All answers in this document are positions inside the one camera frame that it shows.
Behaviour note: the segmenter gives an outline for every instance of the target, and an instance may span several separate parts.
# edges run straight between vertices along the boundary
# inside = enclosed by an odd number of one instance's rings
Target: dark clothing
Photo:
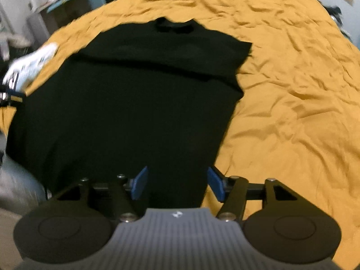
[[[0,56],[0,79],[1,79],[1,83],[2,83],[2,79],[4,78],[6,72],[9,69],[9,64],[8,62],[4,62],[3,59]]]
[[[7,153],[53,194],[148,166],[143,206],[198,207],[250,47],[193,20],[100,33],[18,108]]]

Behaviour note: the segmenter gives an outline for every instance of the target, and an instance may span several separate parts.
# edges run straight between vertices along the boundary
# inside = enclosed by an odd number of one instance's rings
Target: metal bolt
[[[125,185],[127,183],[127,176],[120,174],[116,176],[121,185]]]
[[[219,215],[218,218],[222,221],[228,222],[228,221],[234,221],[236,219],[236,215],[231,212],[223,212]]]
[[[229,186],[235,185],[236,181],[239,179],[239,176],[230,176],[227,178],[227,183]]]
[[[136,220],[137,220],[137,216],[133,213],[123,213],[120,215],[121,222],[130,223]]]

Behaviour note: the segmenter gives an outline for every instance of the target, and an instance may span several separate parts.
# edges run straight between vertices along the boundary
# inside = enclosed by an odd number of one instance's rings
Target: yellow bedsheet
[[[342,230],[334,260],[353,269],[360,262],[360,52],[316,0],[117,0],[50,38],[59,51],[27,92],[99,32],[160,16],[194,18],[253,42],[237,75],[245,96],[216,166],[250,182],[277,178],[333,216]],[[13,113],[1,110],[5,132]],[[220,204],[208,192],[204,206],[216,212]]]

